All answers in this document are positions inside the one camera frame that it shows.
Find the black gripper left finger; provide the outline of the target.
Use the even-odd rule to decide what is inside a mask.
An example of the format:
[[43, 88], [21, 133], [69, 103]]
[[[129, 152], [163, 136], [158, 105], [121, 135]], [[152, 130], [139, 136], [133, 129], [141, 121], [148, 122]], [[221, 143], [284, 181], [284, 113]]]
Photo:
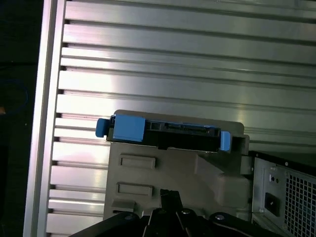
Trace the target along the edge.
[[160, 190], [160, 208], [149, 216], [121, 212], [74, 234], [75, 237], [161, 237], [171, 223], [173, 191]]

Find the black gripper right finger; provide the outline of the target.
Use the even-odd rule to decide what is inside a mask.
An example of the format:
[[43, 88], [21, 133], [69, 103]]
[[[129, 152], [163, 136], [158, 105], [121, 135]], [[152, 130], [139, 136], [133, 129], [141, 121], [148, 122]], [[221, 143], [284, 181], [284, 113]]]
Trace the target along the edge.
[[174, 213], [177, 215], [182, 230], [189, 237], [277, 237], [251, 222], [224, 212], [215, 212], [204, 218], [193, 210], [184, 208], [178, 191], [170, 191]]

